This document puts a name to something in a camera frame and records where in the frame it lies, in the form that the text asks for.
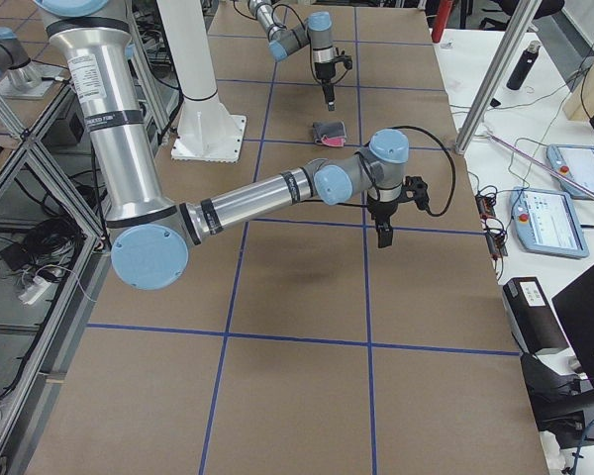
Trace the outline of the neighbour robot base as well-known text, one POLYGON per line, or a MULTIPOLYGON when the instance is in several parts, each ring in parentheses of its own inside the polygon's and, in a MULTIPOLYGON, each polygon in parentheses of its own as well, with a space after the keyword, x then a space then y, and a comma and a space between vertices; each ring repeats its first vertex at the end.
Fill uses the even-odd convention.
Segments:
POLYGON ((52 86, 44 80, 16 34, 0 27, 0 94, 8 99, 41 100, 52 86))

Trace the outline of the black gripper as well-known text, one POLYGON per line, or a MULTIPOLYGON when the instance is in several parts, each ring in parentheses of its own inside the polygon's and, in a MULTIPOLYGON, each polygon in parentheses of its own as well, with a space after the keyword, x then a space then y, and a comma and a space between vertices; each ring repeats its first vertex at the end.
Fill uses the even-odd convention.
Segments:
POLYGON ((375 224, 377 231, 377 247, 390 246, 393 240, 391 217, 397 212, 397 202, 383 202, 372 197, 367 198, 367 211, 375 224))
POLYGON ((314 73, 316 81, 324 86, 325 101, 329 111, 336 110, 336 97, 334 80, 336 77, 336 64, 333 61, 314 62, 314 73))

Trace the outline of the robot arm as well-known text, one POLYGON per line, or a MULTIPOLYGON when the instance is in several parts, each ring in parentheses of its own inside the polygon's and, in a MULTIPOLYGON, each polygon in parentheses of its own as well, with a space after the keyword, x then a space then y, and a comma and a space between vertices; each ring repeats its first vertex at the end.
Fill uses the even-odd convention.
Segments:
POLYGON ((328 110, 334 111, 336 109, 335 85, 339 82, 337 65, 342 63, 345 70, 349 71, 352 69, 352 59, 334 45, 330 13, 318 11, 303 20, 292 6, 286 4, 272 1, 246 1, 247 14, 239 9, 238 1, 233 1, 232 4, 237 13, 261 25, 268 39, 270 53, 276 62, 288 58, 302 48, 308 48, 313 79, 323 90, 328 110), (279 8, 292 12, 298 24, 293 28, 286 26, 276 13, 279 8))
POLYGON ((316 159, 197 204, 167 198, 155 170, 129 69, 130 7, 125 1, 42 1, 50 43, 66 58, 111 199, 106 224, 113 268, 144 290, 166 287, 184 272, 191 247, 234 225, 313 197, 328 205, 366 193, 379 242, 390 239, 409 157, 407 137, 377 132, 343 160, 316 159))

